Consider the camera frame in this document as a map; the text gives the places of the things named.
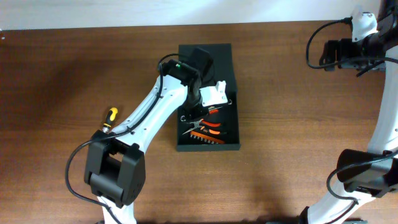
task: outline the yellow screwdriver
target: yellow screwdriver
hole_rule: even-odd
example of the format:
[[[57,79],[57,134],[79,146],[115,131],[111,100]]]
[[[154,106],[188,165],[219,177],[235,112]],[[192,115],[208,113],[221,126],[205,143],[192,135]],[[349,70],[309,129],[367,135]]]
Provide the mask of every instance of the yellow screwdriver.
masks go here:
[[[104,133],[108,133],[109,130],[112,128],[112,124],[114,122],[114,120],[116,119],[116,115],[118,113],[118,109],[117,108],[111,108],[108,112],[108,114],[106,115],[105,118],[105,123],[102,127],[102,131]]]

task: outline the toolbox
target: toolbox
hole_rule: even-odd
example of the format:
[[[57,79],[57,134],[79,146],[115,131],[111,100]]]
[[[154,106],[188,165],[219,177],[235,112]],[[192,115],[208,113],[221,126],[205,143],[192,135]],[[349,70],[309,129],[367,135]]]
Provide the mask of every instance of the toolbox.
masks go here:
[[[183,134],[193,125],[181,122],[182,109],[179,108],[177,110],[177,151],[237,151],[241,147],[239,140],[238,102],[236,101],[238,89],[233,70],[231,44],[179,45],[178,52],[183,55],[190,55],[195,47],[200,47],[208,51],[213,58],[213,66],[210,68],[208,77],[212,77],[214,74],[215,82],[226,81],[225,92],[230,105],[214,105],[215,108],[222,107],[217,109],[217,113],[212,113],[204,117],[207,122],[221,123],[221,127],[214,130],[222,129],[222,132],[226,132],[226,134],[215,136],[204,133],[200,129],[194,130],[193,133]],[[204,84],[202,84],[201,88],[215,85],[214,82],[205,82],[206,79],[203,81]],[[209,136],[210,140],[201,138],[201,134]]]

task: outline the white wall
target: white wall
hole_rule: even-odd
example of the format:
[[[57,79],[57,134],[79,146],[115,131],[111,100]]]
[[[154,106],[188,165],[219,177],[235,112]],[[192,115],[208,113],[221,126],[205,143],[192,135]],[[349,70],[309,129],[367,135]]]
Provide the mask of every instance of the white wall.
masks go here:
[[[341,19],[379,0],[0,0],[0,28],[221,24]]]

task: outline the table surface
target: table surface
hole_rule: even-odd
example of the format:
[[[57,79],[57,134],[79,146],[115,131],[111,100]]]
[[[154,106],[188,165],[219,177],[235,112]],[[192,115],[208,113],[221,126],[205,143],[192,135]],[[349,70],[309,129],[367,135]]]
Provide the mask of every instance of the table surface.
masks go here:
[[[305,46],[324,22],[118,27],[5,32],[0,45],[0,222],[95,223],[99,206],[75,198],[64,168],[110,106],[122,121],[155,83],[156,63],[179,44],[232,43],[240,151],[177,152],[176,115],[146,154],[135,203],[142,222],[238,222],[294,217],[326,193],[344,149],[365,151],[384,88],[383,73],[325,72],[305,64]],[[313,41],[316,63],[337,25]],[[76,191],[87,149],[72,163]],[[388,194],[353,217],[397,223]]]

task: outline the open box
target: open box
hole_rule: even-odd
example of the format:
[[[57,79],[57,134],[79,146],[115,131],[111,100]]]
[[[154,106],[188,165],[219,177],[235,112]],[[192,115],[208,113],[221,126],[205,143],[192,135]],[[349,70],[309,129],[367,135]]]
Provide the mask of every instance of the open box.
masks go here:
[[[211,45],[180,45],[178,52],[184,55],[190,55],[195,47],[206,50],[213,57],[213,66],[210,68],[209,76],[213,76],[214,80],[226,81],[226,96],[232,104],[226,105],[219,109],[218,113],[209,114],[205,117],[205,121],[211,123],[221,123],[222,131],[227,134],[211,137],[220,139],[225,144],[208,144],[198,139],[193,139],[190,134],[183,133],[191,126],[180,121],[182,109],[177,110],[177,151],[178,152],[197,152],[197,151],[237,151],[241,147],[239,140],[239,122],[238,122],[238,102],[236,101],[237,87],[232,63],[231,44],[211,44]],[[201,88],[214,85],[214,82],[202,84]]]

